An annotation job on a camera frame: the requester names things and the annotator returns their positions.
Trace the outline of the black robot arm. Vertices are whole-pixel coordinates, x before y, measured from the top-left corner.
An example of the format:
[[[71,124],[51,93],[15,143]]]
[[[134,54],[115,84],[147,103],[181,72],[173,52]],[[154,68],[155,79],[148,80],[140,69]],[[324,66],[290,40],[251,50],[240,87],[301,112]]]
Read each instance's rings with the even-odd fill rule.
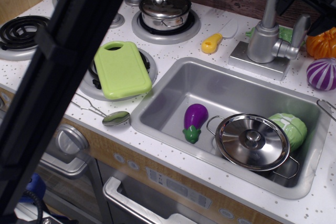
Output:
[[[12,215],[39,160],[62,123],[86,138],[84,152],[196,213],[188,217],[110,173],[104,200],[148,223],[335,223],[335,92],[307,83],[304,50],[284,81],[233,67],[255,19],[196,5],[196,32],[169,40],[135,33],[138,12],[124,0],[42,3],[49,18],[28,60],[1,60],[9,93],[1,126],[1,214]],[[99,47],[132,42],[156,66],[148,93],[100,101],[79,85]],[[215,130],[234,114],[295,115],[308,129],[303,145],[280,167],[253,172],[216,155]]]

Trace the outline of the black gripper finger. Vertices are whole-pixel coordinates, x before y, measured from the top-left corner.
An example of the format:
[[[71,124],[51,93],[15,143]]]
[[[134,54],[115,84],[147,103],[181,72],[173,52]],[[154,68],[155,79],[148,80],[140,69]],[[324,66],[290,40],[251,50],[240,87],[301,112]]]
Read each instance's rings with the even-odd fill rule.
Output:
[[[281,16],[294,3],[295,0],[278,0],[276,5],[276,13]]]
[[[308,30],[308,36],[317,36],[325,31],[330,30],[335,27],[335,17],[332,16],[320,16]]]

